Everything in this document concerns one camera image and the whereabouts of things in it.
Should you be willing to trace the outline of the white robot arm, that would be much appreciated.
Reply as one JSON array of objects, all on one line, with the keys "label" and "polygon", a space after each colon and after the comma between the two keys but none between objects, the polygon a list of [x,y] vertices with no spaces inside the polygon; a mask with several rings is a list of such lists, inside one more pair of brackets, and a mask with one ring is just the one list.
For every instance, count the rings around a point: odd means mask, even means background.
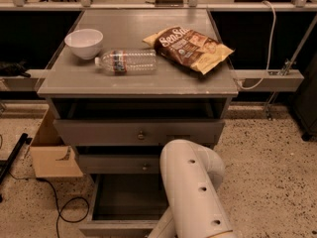
[{"label": "white robot arm", "polygon": [[238,238],[216,192],[225,165],[215,151],[173,140],[159,164],[168,208],[148,238]]}]

